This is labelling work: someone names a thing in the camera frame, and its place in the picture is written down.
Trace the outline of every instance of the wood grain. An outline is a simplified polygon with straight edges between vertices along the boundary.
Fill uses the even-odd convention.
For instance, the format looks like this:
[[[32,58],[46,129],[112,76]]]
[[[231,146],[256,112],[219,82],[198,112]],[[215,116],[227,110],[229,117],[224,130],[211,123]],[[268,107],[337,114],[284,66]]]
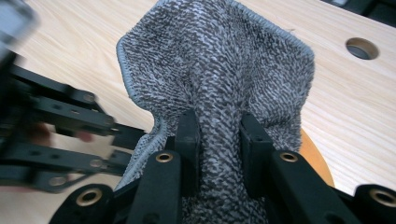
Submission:
[[[152,116],[135,106],[123,86],[115,46],[155,4],[153,0],[26,1],[40,23],[17,48],[22,66],[94,92],[118,122],[149,131]],[[396,29],[319,0],[240,1],[302,39],[316,54],[312,90],[302,111],[303,128],[329,164],[335,186],[353,193],[360,184],[396,189]],[[379,48],[372,61],[347,52],[361,37]],[[106,156],[109,138],[84,144],[56,136],[55,146]],[[88,182],[114,187],[117,177]],[[46,223],[75,186],[58,195],[1,192],[1,223]]]

